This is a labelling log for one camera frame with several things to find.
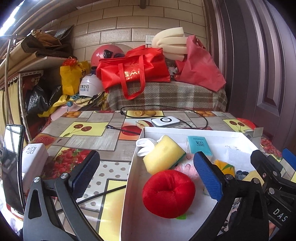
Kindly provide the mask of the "yellow tissue pack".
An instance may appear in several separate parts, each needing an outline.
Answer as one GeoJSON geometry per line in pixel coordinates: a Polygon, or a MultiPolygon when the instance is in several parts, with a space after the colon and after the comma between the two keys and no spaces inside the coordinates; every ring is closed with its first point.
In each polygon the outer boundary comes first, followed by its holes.
{"type": "Polygon", "coordinates": [[[216,159],[213,164],[218,166],[224,175],[229,174],[233,177],[235,176],[235,167],[233,165],[218,159],[216,159]]]}

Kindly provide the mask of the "plaid covered cabinet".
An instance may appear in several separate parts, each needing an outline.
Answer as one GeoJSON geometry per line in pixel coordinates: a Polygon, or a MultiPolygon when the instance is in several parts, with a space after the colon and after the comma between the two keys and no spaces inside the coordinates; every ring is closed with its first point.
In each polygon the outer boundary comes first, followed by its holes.
{"type": "Polygon", "coordinates": [[[227,97],[224,89],[213,92],[204,87],[172,81],[149,82],[144,92],[132,100],[124,97],[121,86],[110,88],[107,95],[109,110],[213,110],[225,111],[227,97]]]}

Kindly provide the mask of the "teal tissue pack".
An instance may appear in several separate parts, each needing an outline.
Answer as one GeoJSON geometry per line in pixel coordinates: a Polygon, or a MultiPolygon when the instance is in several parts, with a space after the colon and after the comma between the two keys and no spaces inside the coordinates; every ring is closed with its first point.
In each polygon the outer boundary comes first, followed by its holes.
{"type": "Polygon", "coordinates": [[[186,140],[187,153],[195,154],[203,152],[206,156],[213,156],[210,147],[204,137],[187,136],[186,140]]]}

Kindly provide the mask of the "yellow green scrub sponge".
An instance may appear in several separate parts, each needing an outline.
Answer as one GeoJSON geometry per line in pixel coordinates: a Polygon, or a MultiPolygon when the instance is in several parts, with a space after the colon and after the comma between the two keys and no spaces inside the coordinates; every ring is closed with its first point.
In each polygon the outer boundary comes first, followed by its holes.
{"type": "Polygon", "coordinates": [[[154,149],[144,156],[143,161],[147,172],[154,175],[170,169],[185,154],[185,151],[172,138],[164,135],[154,149]]]}

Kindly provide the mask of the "white power bank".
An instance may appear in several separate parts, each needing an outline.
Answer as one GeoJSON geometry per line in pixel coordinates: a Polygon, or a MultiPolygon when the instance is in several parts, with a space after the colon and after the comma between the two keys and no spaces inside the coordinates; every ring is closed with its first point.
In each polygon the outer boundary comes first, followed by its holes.
{"type": "Polygon", "coordinates": [[[151,120],[153,126],[158,128],[168,128],[172,126],[177,126],[181,123],[178,118],[173,116],[162,116],[160,118],[155,118],[151,120]]]}

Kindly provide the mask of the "white charger box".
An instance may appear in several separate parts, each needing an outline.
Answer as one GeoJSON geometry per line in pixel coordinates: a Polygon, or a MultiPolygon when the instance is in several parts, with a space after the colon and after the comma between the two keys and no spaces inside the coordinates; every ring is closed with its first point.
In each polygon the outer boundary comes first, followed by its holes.
{"type": "Polygon", "coordinates": [[[48,159],[44,144],[28,144],[22,152],[22,185],[23,193],[27,194],[35,177],[41,176],[48,159]]]}

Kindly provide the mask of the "white helmet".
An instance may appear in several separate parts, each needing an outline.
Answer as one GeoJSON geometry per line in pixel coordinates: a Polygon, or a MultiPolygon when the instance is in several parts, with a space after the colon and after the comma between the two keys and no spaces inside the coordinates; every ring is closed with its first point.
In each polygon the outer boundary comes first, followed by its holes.
{"type": "Polygon", "coordinates": [[[82,78],[79,86],[79,95],[93,97],[104,92],[102,81],[95,75],[89,74],[82,78]]]}

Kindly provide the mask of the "yellow shopping bag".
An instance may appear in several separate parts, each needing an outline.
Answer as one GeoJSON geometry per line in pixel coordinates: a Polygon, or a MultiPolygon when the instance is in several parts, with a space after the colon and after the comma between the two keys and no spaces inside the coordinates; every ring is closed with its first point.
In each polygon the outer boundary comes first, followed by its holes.
{"type": "Polygon", "coordinates": [[[60,67],[62,93],[69,96],[77,94],[82,78],[89,73],[88,61],[79,62],[72,57],[66,59],[60,67]]]}

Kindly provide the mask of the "dark red fabric bag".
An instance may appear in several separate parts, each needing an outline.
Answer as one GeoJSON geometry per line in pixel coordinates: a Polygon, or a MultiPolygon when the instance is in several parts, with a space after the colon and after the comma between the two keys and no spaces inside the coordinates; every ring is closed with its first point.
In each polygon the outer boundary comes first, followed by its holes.
{"type": "Polygon", "coordinates": [[[175,80],[214,92],[224,88],[225,78],[202,42],[191,35],[187,37],[186,47],[187,57],[183,61],[176,61],[178,72],[175,80]]]}

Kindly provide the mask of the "cream foam roll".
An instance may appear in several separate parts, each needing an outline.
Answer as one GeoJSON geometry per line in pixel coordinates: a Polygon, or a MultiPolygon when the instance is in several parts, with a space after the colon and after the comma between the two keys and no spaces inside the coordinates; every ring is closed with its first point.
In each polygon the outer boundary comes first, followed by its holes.
{"type": "Polygon", "coordinates": [[[157,33],[152,39],[152,48],[161,48],[169,60],[183,61],[187,55],[187,37],[183,28],[170,28],[157,33]]]}

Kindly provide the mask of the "small white open box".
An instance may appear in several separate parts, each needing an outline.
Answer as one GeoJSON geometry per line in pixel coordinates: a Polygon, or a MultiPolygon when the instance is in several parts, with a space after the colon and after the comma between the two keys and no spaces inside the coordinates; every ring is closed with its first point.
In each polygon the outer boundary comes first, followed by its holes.
{"type": "Polygon", "coordinates": [[[245,130],[244,135],[258,148],[261,146],[261,137],[263,135],[263,128],[254,128],[245,130]]]}

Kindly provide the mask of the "red helmet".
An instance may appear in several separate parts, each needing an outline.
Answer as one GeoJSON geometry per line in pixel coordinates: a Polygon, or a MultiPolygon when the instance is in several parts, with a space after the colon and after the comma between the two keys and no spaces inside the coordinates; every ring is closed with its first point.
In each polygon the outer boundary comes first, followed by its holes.
{"type": "Polygon", "coordinates": [[[91,56],[91,69],[96,69],[101,59],[120,58],[124,56],[124,52],[118,46],[112,44],[102,45],[91,56]]]}

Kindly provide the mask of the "red plush apple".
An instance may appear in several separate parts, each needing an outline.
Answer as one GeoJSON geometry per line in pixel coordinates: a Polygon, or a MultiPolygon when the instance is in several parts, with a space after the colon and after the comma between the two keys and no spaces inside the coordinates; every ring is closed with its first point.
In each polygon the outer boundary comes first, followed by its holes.
{"type": "Polygon", "coordinates": [[[152,214],[177,218],[187,212],[196,194],[194,182],[176,170],[158,172],[149,178],[142,189],[142,201],[152,214]]]}

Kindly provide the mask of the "red tote bag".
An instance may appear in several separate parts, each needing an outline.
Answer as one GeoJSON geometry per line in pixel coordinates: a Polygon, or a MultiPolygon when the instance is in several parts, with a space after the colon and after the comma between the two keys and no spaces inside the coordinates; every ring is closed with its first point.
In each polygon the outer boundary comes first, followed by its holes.
{"type": "Polygon", "coordinates": [[[106,92],[120,85],[125,99],[132,100],[144,92],[147,82],[170,82],[162,48],[140,46],[124,57],[99,60],[96,76],[106,92]]]}

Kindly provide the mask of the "pale yellow sponge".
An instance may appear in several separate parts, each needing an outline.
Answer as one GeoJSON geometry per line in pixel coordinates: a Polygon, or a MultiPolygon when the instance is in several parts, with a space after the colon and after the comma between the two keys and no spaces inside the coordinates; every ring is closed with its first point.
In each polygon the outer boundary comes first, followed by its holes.
{"type": "Polygon", "coordinates": [[[264,185],[264,180],[262,177],[258,174],[256,170],[251,171],[248,173],[246,177],[243,178],[243,181],[251,181],[253,178],[257,178],[260,181],[260,184],[263,186],[264,185]]]}

